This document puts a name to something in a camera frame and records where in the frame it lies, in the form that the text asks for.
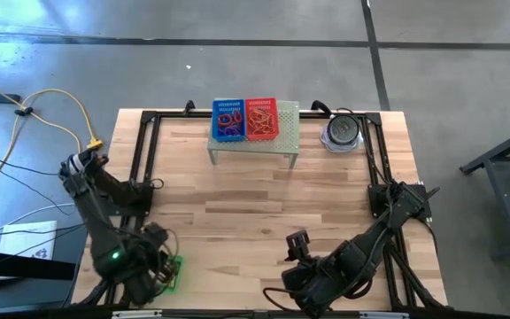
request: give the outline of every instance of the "concrete floor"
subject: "concrete floor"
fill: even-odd
[[[370,3],[380,41],[510,43],[510,1]],[[13,33],[366,41],[364,26],[359,0],[0,0],[0,32]],[[498,205],[483,172],[465,177],[458,170],[510,136],[510,51],[380,55],[391,110],[406,112],[419,175],[428,186],[442,187],[431,205],[450,305],[510,315],[510,259],[488,256],[506,242]],[[207,107],[215,97],[275,96],[301,101],[304,108],[320,99],[380,109],[369,49],[363,48],[0,43],[0,88],[23,97],[45,88],[72,92],[106,142],[121,107],[183,107],[188,99]],[[65,97],[41,97],[35,109],[88,140],[80,111]],[[0,105],[0,157],[12,121],[12,109]],[[70,136],[29,119],[10,162],[56,171],[72,152]],[[70,201],[52,177],[5,171],[58,203]],[[0,226],[49,204],[0,175]],[[33,217],[53,219],[59,227],[78,222],[56,210]],[[71,248],[57,258],[76,261],[83,235],[69,238],[62,239]],[[66,296],[67,284],[46,284],[55,287],[55,301]]]

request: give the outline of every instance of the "red basket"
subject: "red basket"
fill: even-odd
[[[272,140],[279,135],[279,113],[274,98],[249,98],[245,100],[247,139]]]

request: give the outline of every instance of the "blue basket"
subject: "blue basket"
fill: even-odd
[[[241,115],[241,121],[235,124],[238,118],[237,114]],[[222,117],[225,122],[232,120],[229,126],[219,127],[218,118],[221,115],[229,115]],[[216,100],[212,103],[212,136],[218,142],[234,142],[243,141],[246,137],[247,127],[245,125],[245,101],[242,99],[233,100]]]

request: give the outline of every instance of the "wooden table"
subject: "wooden table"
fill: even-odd
[[[113,131],[106,169],[120,180],[129,176],[141,111],[121,109]],[[417,182],[405,115],[382,112],[381,117],[394,178]],[[282,287],[281,272],[295,266],[283,261],[287,235],[306,229],[311,254],[325,255],[367,229],[372,219],[365,150],[327,152],[319,139],[327,122],[301,120],[300,154],[289,171],[287,159],[253,153],[223,152],[220,164],[213,166],[206,151],[208,119],[162,120],[153,178],[162,178],[166,185],[155,194],[148,220],[176,232],[184,266],[177,293],[162,295],[146,307],[275,309],[261,290]],[[432,237],[417,221],[407,222],[403,230],[411,267],[436,299],[446,303]],[[401,278],[397,272],[399,296],[405,300]],[[86,297],[98,281],[88,242],[73,302]],[[273,297],[295,307],[287,295]],[[332,308],[390,309],[383,264],[368,295],[341,298]]]

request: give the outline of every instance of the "table leg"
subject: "table leg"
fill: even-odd
[[[218,164],[218,152],[208,150],[208,153],[210,154],[210,160],[212,161],[212,165]]]
[[[297,161],[298,154],[290,155],[289,159],[289,169],[294,168],[294,163]]]

